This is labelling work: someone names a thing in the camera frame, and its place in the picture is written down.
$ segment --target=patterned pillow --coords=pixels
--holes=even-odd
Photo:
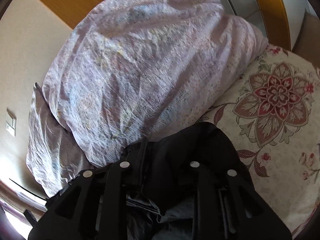
[[[230,138],[295,237],[320,203],[319,70],[270,45],[199,120]]]

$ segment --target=pillow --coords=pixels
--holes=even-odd
[[[229,137],[293,237],[320,203],[319,89],[311,63],[270,45],[200,119]]]
[[[266,48],[220,0],[105,0],[74,29],[43,93],[95,166],[192,125]]]
[[[54,196],[81,170],[93,169],[72,133],[54,118],[36,83],[29,114],[27,166],[48,197]]]

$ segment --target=brown floor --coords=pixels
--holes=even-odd
[[[320,20],[317,17],[306,13],[298,41],[292,51],[320,67]]]

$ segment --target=silver screw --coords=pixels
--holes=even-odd
[[[190,166],[191,166],[192,168],[198,168],[198,167],[200,166],[200,163],[199,163],[199,162],[191,162],[191,163],[190,163]]]
[[[120,167],[121,168],[128,168],[130,166],[130,163],[129,162],[121,162],[120,163]]]
[[[237,172],[235,170],[228,170],[227,174],[231,177],[237,176]]]
[[[92,171],[85,171],[84,173],[83,173],[83,176],[85,177],[85,178],[89,178],[89,177],[91,177],[92,176]]]

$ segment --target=large flower print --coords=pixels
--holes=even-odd
[[[251,93],[239,100],[233,112],[245,119],[256,119],[255,137],[260,147],[271,142],[284,124],[301,127],[308,123],[303,98],[313,86],[305,78],[293,75],[287,64],[277,65],[271,74],[251,75],[249,85]]]

